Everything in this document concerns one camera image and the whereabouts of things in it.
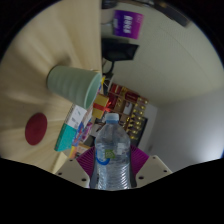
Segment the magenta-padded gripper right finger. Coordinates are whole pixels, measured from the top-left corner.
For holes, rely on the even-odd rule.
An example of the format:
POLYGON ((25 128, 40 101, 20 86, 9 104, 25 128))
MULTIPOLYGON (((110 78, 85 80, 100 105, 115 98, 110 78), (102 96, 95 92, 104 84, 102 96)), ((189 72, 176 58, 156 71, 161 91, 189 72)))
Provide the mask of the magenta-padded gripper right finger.
POLYGON ((131 147, 130 182, 132 188, 140 188, 157 181, 172 171, 157 156, 148 156, 139 148, 131 147))

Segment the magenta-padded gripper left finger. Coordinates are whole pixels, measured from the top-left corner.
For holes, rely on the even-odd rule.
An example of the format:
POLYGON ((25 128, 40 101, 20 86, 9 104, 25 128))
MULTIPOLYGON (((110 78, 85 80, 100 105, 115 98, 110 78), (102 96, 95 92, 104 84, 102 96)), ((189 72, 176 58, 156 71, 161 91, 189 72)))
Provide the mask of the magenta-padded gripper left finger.
POLYGON ((97 185, 95 148, 88 149, 76 159, 67 159, 56 175, 83 188, 94 189, 97 185))

